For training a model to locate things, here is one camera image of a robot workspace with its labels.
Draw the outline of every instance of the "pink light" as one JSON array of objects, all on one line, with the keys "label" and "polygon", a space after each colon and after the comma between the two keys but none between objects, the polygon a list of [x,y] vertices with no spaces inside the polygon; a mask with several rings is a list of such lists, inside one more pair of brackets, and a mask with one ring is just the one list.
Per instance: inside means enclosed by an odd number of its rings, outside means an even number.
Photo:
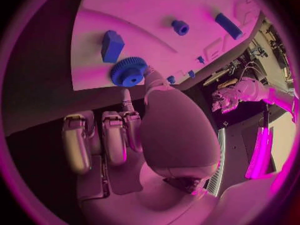
[{"label": "pink light", "polygon": [[245,174],[247,179],[257,179],[266,173],[271,158],[272,143],[272,129],[260,127],[257,132],[252,159]]}]

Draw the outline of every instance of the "cable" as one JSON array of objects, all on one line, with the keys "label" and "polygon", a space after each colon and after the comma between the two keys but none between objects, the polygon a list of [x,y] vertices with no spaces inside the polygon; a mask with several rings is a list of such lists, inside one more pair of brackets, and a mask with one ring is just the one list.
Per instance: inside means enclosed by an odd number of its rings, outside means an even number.
[{"label": "cable", "polygon": [[260,75],[262,75],[263,77],[265,76],[264,74],[263,74],[263,72],[262,71],[260,71],[260,70],[258,70],[257,68],[255,68],[255,67],[253,67],[253,66],[248,66],[249,64],[255,64],[256,66],[258,66],[258,64],[256,63],[256,62],[254,62],[254,61],[250,61],[250,62],[248,62],[247,64],[246,64],[246,66],[245,66],[245,68],[243,69],[243,71],[241,72],[241,75],[240,75],[240,78],[239,78],[239,82],[241,81],[241,79],[242,79],[242,77],[243,77],[243,75],[244,75],[244,73],[245,73],[245,71],[247,70],[247,69],[253,69],[253,70],[255,70],[255,71],[257,71]]}]

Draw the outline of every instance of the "blue cube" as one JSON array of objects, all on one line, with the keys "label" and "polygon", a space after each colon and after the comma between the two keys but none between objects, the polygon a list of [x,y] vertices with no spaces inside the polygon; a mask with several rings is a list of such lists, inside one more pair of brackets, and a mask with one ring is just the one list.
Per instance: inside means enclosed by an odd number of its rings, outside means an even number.
[{"label": "blue cube", "polygon": [[102,60],[104,63],[116,63],[125,43],[120,35],[109,30],[102,41]]}]

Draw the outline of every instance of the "robotic arm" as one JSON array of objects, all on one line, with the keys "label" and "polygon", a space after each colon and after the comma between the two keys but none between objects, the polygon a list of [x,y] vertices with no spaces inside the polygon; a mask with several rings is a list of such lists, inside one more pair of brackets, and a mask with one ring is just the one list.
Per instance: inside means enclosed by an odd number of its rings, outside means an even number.
[{"label": "robotic arm", "polygon": [[212,111],[221,109],[228,113],[238,107],[239,101],[265,101],[268,104],[276,104],[293,116],[293,122],[297,120],[299,99],[288,93],[269,85],[263,85],[260,81],[249,77],[243,77],[236,85],[218,89],[212,94]]}]

